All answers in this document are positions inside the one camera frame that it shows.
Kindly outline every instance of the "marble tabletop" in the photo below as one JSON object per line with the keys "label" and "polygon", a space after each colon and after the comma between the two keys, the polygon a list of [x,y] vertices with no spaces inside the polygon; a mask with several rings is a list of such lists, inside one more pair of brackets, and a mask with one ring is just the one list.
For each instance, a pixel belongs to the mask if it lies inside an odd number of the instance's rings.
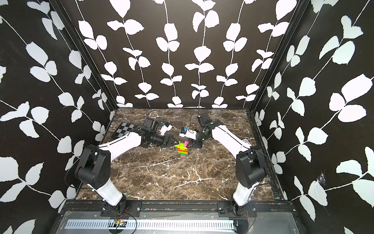
{"label": "marble tabletop", "polygon": [[[119,109],[104,136],[103,142],[110,142],[111,136],[122,123],[141,125],[150,109]],[[247,139],[252,145],[255,140],[245,110],[200,110],[211,119],[218,119],[240,139]],[[149,115],[158,121],[167,121],[173,128],[168,132],[181,142],[181,127],[199,129],[198,110],[157,109]],[[235,192],[235,158],[218,141],[209,139],[202,149],[190,149],[185,158],[175,147],[136,147],[111,164],[111,180],[128,199],[140,200],[229,200]],[[101,199],[95,192],[82,189],[77,199]],[[269,184],[260,185],[253,193],[252,200],[274,200]]]}

